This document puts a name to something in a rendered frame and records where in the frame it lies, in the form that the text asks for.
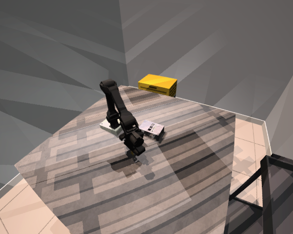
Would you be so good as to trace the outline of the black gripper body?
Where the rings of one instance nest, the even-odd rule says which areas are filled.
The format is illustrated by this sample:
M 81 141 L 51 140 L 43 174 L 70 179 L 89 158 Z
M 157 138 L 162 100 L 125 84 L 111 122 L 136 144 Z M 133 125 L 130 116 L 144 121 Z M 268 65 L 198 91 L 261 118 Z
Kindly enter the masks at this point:
M 144 147 L 143 145 L 141 145 L 141 146 L 139 146 L 139 147 L 135 147 L 135 146 L 130 142 L 130 140 L 129 140 L 128 138 L 125 137 L 125 134 L 124 134 L 124 133 L 121 134 L 121 135 L 119 136 L 119 139 L 120 139 L 121 141 L 123 141 L 123 139 L 125 139 L 124 142 L 125 142 L 127 145 L 129 145 L 129 146 L 131 146 L 131 147 L 133 148 L 133 152 L 134 152 L 134 154 L 135 154 L 136 156 L 141 155 L 141 154 L 145 151 L 145 147 Z

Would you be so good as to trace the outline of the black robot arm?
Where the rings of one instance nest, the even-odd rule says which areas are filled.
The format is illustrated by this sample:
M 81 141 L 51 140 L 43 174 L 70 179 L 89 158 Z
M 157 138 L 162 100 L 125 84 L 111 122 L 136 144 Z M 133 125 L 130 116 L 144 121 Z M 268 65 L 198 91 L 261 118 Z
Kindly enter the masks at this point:
M 109 127 L 115 130 L 121 125 L 125 137 L 128 138 L 135 147 L 141 146 L 144 143 L 144 133 L 139 130 L 136 118 L 126 109 L 119 93 L 117 83 L 110 78 L 101 81 L 99 85 L 106 95 L 108 106 L 106 119 L 110 123 Z M 115 109 L 115 105 L 118 111 Z M 118 123 L 118 119 L 120 124 Z M 135 127 L 133 127 L 134 125 Z

